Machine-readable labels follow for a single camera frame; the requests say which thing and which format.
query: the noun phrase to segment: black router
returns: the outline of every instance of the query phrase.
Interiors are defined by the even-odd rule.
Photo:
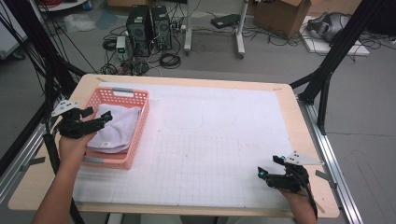
[[[240,16],[237,14],[231,14],[228,16],[223,16],[219,18],[215,18],[211,20],[212,24],[216,26],[218,29],[236,25],[240,20]]]

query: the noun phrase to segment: cardboard box flap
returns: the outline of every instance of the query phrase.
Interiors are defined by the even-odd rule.
[[[284,3],[291,4],[292,6],[297,7],[298,5],[300,5],[300,3],[301,3],[303,0],[281,0],[281,1],[284,2]],[[322,1],[323,1],[323,0],[310,0],[312,6],[314,6],[314,5],[316,5],[317,3],[322,2]]]

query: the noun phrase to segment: human arm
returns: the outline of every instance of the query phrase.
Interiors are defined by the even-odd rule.
[[[302,191],[292,193],[287,190],[279,190],[283,196],[288,200],[291,212],[297,220],[298,224],[316,224],[314,209],[309,202],[308,197],[304,196]]]
[[[69,223],[69,209],[77,172],[94,133],[79,139],[62,136],[59,141],[61,165],[32,223]]]

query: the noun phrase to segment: white desk leg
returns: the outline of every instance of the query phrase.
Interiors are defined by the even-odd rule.
[[[186,36],[184,38],[184,51],[186,55],[190,55],[191,50],[191,39],[192,39],[192,25],[191,25],[191,9],[190,0],[187,0],[187,25],[186,25]]]
[[[107,224],[121,224],[122,218],[123,218],[123,214],[110,213],[110,216],[108,217]]]
[[[245,17],[248,11],[248,0],[244,0],[244,5],[242,6],[241,20],[239,21],[238,28],[235,30],[236,44],[238,46],[238,54],[241,59],[245,57],[245,47],[244,40],[242,38],[242,30],[244,29]]]

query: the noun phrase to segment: black device on floor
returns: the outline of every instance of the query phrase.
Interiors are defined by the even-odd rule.
[[[240,20],[240,15],[237,14],[231,14],[228,16],[223,16],[219,18],[215,18],[211,20],[212,24],[216,26],[218,29],[236,25]]]
[[[150,55],[149,43],[153,39],[149,7],[133,5],[126,22],[126,28],[134,56],[148,57]]]
[[[171,49],[170,20],[166,6],[154,6],[151,8],[152,23],[154,26],[154,38],[157,50]]]

